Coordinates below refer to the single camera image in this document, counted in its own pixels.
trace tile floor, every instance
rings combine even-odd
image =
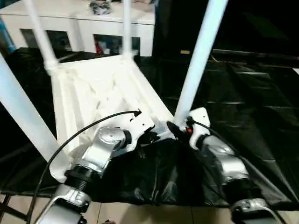
[[[9,205],[26,213],[31,197],[14,196]],[[36,219],[48,198],[39,198],[33,213]],[[281,212],[288,224],[299,224],[299,212]],[[88,224],[101,224],[110,219],[116,224],[231,224],[228,209],[191,208],[181,206],[136,206],[127,203],[91,203],[85,214]],[[5,214],[1,224],[25,222]]]

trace black plastic sheet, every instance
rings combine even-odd
[[[72,54],[63,52],[57,56],[69,55],[68,61],[98,57],[83,52]],[[55,132],[50,78],[43,69],[38,51],[19,49],[7,62],[47,125]],[[137,64],[174,112],[187,67],[173,63],[157,66],[142,58]],[[264,196],[281,210],[299,208],[298,83],[298,74],[289,68],[209,63],[193,104],[194,108],[204,106],[207,109],[211,126],[240,152]],[[1,117],[3,125],[13,133],[3,136],[3,157],[28,144],[28,139],[4,108]],[[111,162],[92,195],[93,200],[227,206],[221,196],[211,190],[218,190],[219,186],[211,181],[213,178],[205,172],[198,158],[198,152],[175,140],[138,148]],[[2,194],[32,195],[44,166],[45,161],[34,148],[0,163]],[[56,185],[48,173],[40,195],[50,196]]]

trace white plastic frame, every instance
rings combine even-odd
[[[123,110],[138,110],[151,116],[155,123],[155,129],[161,136],[168,134],[166,121],[173,120],[166,106],[159,96],[150,86],[147,79],[140,72],[135,62],[132,60],[131,49],[131,23],[130,23],[130,5],[131,0],[124,0],[124,32],[123,32],[123,55],[98,58],[71,63],[58,63],[54,56],[53,49],[49,39],[42,28],[39,17],[36,13],[32,0],[24,0],[28,9],[32,23],[34,24],[34,33],[44,58],[45,68],[51,76],[52,92],[54,99],[54,108],[56,116],[58,142],[62,143],[72,136],[77,130],[90,124],[95,119],[105,117],[111,113]],[[228,0],[210,0],[203,20],[201,31],[198,36],[195,51],[187,73],[182,94],[176,111],[176,123],[181,124],[188,114],[197,87],[205,68],[208,55],[213,45],[218,31],[226,4]],[[53,140],[51,133],[46,130],[46,125],[41,117],[36,115],[34,107],[21,86],[16,80],[7,78],[7,83],[16,89],[20,98],[16,100],[25,100],[28,106],[20,106],[6,100],[4,106],[11,113],[13,118],[23,129],[30,140],[35,143],[40,139],[51,139],[51,144],[45,147],[35,144],[36,148],[45,157],[46,154],[53,154],[57,149],[57,144]],[[8,98],[8,90],[0,92],[0,99]],[[22,118],[18,111],[25,110],[27,118]],[[37,123],[34,130],[22,125],[23,120],[32,120]],[[117,124],[117,126],[126,125],[127,118],[118,117],[107,121],[104,124]],[[56,179],[63,182],[64,171],[69,167],[71,155],[74,149],[82,143],[93,138],[94,129],[86,131],[81,137],[74,139],[64,151],[54,160],[55,167],[51,167],[51,173]]]

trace white support rod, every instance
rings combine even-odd
[[[122,46],[123,55],[132,56],[132,39],[131,39],[131,3],[132,0],[123,0],[123,35]]]
[[[0,80],[1,103],[44,159],[48,161],[58,149],[58,142],[31,103],[1,54]],[[53,169],[51,169],[51,174],[57,180],[63,181],[64,171],[69,164],[68,157],[61,152],[52,162]]]
[[[174,123],[182,126],[192,107],[228,0],[209,0],[178,101]]]
[[[44,62],[45,69],[50,70],[53,67],[56,67],[58,65],[58,60],[56,59],[56,57],[54,55],[53,48],[51,46],[49,38],[48,38],[45,30],[43,30],[40,18],[37,15],[36,9],[34,7],[33,0],[24,0],[24,2],[26,5],[28,14],[31,18],[34,36],[36,38],[38,47],[43,56],[43,62]]]

